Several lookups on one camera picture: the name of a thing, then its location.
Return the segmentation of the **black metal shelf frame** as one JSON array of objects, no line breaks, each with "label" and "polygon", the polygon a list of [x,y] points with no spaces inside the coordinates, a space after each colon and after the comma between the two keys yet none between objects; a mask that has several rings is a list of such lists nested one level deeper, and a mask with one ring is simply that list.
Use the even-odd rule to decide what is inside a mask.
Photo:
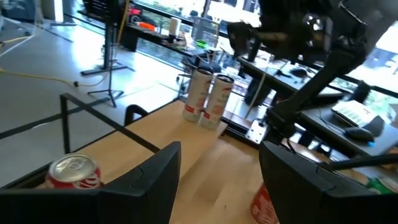
[{"label": "black metal shelf frame", "polygon": [[70,148],[70,133],[69,133],[69,123],[68,123],[68,103],[67,101],[71,101],[73,104],[77,105],[79,109],[83,109],[89,114],[93,115],[94,117],[100,119],[102,122],[106,123],[107,125],[114,128],[116,131],[124,134],[128,138],[134,140],[141,146],[144,146],[146,149],[156,153],[160,151],[160,149],[153,145],[152,143],[146,141],[144,138],[138,136],[137,134],[131,132],[130,130],[126,129],[125,127],[121,126],[117,122],[113,121],[112,119],[108,118],[104,114],[96,111],[92,107],[88,106],[84,102],[78,100],[74,96],[69,93],[64,93],[60,95],[60,110],[61,110],[61,120],[62,120],[62,133],[63,133],[63,148],[64,153],[69,154],[71,153]]}]

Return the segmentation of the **black computer mouse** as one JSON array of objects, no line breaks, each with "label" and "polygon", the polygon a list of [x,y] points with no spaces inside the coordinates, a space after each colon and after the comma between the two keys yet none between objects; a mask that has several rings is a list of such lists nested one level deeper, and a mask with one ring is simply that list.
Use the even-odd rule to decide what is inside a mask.
[{"label": "black computer mouse", "polygon": [[305,78],[308,76],[306,69],[300,68],[300,67],[295,67],[289,70],[289,72],[298,78]]},{"label": "black computer mouse", "polygon": [[346,138],[357,141],[363,144],[367,144],[369,146],[374,145],[374,135],[364,128],[359,127],[350,127],[345,128],[343,131]]}]

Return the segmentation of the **white paper roll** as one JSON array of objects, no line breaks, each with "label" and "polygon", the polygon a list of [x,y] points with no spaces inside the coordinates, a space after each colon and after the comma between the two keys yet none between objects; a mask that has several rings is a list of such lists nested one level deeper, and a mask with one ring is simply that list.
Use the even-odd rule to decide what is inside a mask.
[{"label": "white paper roll", "polygon": [[178,36],[180,32],[180,26],[181,26],[182,20],[176,17],[171,17],[170,18],[170,24],[169,24],[169,35],[171,36]]}]

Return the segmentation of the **black cylindrical speaker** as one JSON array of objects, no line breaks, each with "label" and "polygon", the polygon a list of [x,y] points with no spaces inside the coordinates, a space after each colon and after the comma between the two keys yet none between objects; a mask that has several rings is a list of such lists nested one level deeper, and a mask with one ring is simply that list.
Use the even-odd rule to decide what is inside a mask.
[{"label": "black cylindrical speaker", "polygon": [[354,101],[357,101],[359,103],[364,103],[364,101],[368,97],[370,91],[371,91],[371,85],[369,85],[365,81],[361,80],[358,83],[358,86],[355,89],[354,93],[352,94],[351,99]]}]

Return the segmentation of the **red Coca-Cola can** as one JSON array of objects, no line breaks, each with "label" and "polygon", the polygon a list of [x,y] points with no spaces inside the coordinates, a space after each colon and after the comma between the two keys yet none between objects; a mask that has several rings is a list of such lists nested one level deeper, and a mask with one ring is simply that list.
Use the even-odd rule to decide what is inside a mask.
[{"label": "red Coca-Cola can", "polygon": [[251,202],[250,212],[258,224],[279,224],[274,206],[264,184],[259,187],[255,194]]},{"label": "red Coca-Cola can", "polygon": [[96,189],[101,171],[95,160],[80,153],[65,154],[53,161],[45,177],[47,189]]}]

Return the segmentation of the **thin black tripod stand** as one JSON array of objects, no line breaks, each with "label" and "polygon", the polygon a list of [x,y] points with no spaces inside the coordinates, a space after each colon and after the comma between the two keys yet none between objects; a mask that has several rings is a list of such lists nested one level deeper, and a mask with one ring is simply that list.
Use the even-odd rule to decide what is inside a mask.
[{"label": "thin black tripod stand", "polygon": [[89,91],[87,94],[94,95],[97,93],[105,93],[109,97],[112,107],[116,108],[117,106],[116,106],[115,99],[120,97],[124,92],[122,90],[112,89],[112,87],[113,87],[113,72],[115,70],[122,70],[122,69],[127,69],[127,66],[122,65],[118,62],[114,63],[114,62],[110,61],[110,62],[106,62],[105,67],[103,67],[99,70],[96,70],[96,71],[94,71],[94,70],[91,71],[90,75],[100,73],[100,72],[107,72],[108,87],[107,87],[107,89],[104,89],[104,90]]}]

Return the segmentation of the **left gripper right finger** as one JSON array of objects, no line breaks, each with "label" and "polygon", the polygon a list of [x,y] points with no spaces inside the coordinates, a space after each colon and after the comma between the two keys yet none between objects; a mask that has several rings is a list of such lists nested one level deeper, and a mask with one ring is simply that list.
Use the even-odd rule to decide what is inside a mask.
[{"label": "left gripper right finger", "polygon": [[398,224],[398,194],[367,189],[356,168],[330,170],[268,141],[259,162],[280,224]]}]

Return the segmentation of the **dark grey office desk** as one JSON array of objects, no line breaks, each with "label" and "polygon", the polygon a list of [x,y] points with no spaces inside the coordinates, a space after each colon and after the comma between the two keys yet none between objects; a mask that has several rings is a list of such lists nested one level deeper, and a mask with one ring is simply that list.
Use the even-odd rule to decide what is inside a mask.
[{"label": "dark grey office desk", "polygon": [[383,124],[381,134],[371,143],[347,138],[344,132],[348,124],[333,116],[331,111],[340,99],[341,96],[336,94],[322,94],[300,110],[297,123],[348,157],[378,156],[398,145],[398,128],[387,123]]},{"label": "dark grey office desk", "polygon": [[245,58],[239,58],[238,62],[243,73],[258,81],[264,79],[262,85],[276,91],[283,98],[290,98],[311,80],[311,77],[294,76],[289,64],[268,64],[265,60],[249,62]]}]

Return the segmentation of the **orange box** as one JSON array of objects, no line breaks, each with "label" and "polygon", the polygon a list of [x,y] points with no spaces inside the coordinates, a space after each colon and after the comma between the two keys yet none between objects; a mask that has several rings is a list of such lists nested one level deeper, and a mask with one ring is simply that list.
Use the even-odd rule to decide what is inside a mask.
[{"label": "orange box", "polygon": [[151,30],[151,31],[155,31],[155,25],[147,23],[147,22],[135,22],[134,23],[137,26],[143,27],[145,29]]}]

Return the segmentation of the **black bag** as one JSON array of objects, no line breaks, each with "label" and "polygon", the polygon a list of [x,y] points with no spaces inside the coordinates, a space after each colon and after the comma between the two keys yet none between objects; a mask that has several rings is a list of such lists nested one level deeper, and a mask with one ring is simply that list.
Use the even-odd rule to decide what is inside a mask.
[{"label": "black bag", "polygon": [[[248,88],[247,88],[247,92],[245,94],[244,97],[244,102],[247,105],[250,105],[254,95],[256,94],[257,90],[259,87],[259,80],[256,79],[252,79]],[[260,104],[263,104],[264,100],[267,98],[267,96],[269,95],[269,93],[271,92],[271,89],[265,85],[265,83],[262,84],[261,89],[259,91],[259,93],[256,96],[256,99],[254,100],[253,106],[259,106]]]}]

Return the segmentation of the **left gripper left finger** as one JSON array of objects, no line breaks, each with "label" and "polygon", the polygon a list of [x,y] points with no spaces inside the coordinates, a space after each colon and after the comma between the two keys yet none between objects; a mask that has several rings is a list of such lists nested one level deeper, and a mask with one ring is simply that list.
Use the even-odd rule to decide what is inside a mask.
[{"label": "left gripper left finger", "polygon": [[0,190],[0,224],[168,224],[181,143],[96,189]]}]

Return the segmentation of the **white computer keyboard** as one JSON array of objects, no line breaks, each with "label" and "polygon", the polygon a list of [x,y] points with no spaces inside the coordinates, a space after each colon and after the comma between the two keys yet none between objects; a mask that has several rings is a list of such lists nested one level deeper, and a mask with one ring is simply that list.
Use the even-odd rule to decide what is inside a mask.
[{"label": "white computer keyboard", "polygon": [[331,111],[346,123],[360,128],[377,116],[371,108],[354,100],[337,103]]}]

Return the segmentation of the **green beverage can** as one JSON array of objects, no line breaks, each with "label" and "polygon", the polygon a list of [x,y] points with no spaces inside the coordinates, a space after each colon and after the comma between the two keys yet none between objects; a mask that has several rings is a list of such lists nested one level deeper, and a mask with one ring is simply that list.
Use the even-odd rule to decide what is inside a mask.
[{"label": "green beverage can", "polygon": [[366,188],[377,194],[398,194],[398,183],[388,178],[368,178]]}]

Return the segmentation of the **Celsius Peach Vibe can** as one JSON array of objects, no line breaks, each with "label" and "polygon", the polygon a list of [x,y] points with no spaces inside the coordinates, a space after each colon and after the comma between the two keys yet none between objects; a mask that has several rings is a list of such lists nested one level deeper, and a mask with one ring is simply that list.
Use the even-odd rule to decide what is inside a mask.
[{"label": "Celsius Peach Vibe can", "polygon": [[199,121],[212,79],[213,73],[206,68],[198,67],[193,71],[183,110],[183,117],[186,120]]},{"label": "Celsius Peach Vibe can", "polygon": [[233,86],[233,78],[224,74],[219,74],[215,77],[215,81],[201,119],[201,125],[203,127],[207,129],[216,129],[218,127]]}]

